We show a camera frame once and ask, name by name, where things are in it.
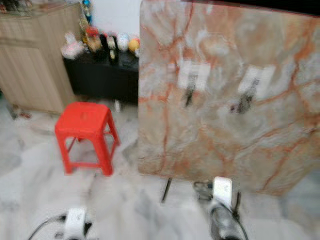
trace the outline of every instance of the red plastic stool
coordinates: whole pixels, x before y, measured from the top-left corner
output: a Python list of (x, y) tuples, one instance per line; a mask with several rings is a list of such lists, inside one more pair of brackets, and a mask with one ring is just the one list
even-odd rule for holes
[[(104, 134), (113, 136), (114, 143), (109, 154)], [(62, 154), (62, 160), (67, 174), (73, 167), (101, 168), (105, 176), (113, 173), (112, 157), (116, 146), (120, 144), (115, 123), (110, 109), (102, 104), (91, 102), (74, 102), (69, 104), (55, 125), (55, 135)], [(66, 139), (74, 137), (67, 148)], [(70, 162), (69, 151), (75, 140), (88, 139), (92, 141), (99, 163)]]

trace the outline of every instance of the white wall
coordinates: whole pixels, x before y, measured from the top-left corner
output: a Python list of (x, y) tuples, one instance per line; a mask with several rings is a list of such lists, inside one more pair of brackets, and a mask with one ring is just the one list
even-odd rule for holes
[(105, 32), (139, 35), (142, 0), (91, 0), (93, 25)]

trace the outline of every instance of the yellow ball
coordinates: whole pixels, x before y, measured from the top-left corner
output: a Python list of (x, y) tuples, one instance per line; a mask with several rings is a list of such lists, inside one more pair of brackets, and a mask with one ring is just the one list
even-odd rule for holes
[(140, 48), (139, 41), (136, 38), (131, 39), (128, 44), (128, 48), (129, 48), (130, 52), (135, 53), (135, 51)]

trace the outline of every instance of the wooden cabinet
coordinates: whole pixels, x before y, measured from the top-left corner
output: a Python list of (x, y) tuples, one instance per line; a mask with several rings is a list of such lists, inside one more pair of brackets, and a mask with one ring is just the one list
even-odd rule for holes
[(61, 113), (75, 100), (61, 56), (65, 33), (79, 32), (80, 6), (35, 16), (0, 14), (0, 88), (24, 109)]

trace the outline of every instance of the marble floor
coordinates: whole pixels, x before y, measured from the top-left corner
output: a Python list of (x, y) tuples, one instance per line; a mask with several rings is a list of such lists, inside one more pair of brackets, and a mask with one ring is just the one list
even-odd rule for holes
[[(28, 239), (46, 218), (68, 208), (86, 207), (93, 220), (89, 237), (100, 240), (210, 240), (209, 223), (190, 182), (173, 180), (160, 203), (166, 179), (137, 171), (136, 106), (111, 110), (121, 139), (114, 174), (76, 169), (64, 175), (54, 136), (57, 115), (30, 112), (12, 120), (0, 99), (0, 239)], [(90, 142), (74, 146), (75, 161), (94, 160)], [(250, 240), (320, 238), (320, 171), (312, 172), (289, 194), (274, 197), (244, 193), (240, 213)], [(53, 240), (63, 226), (46, 226), (34, 240)]]

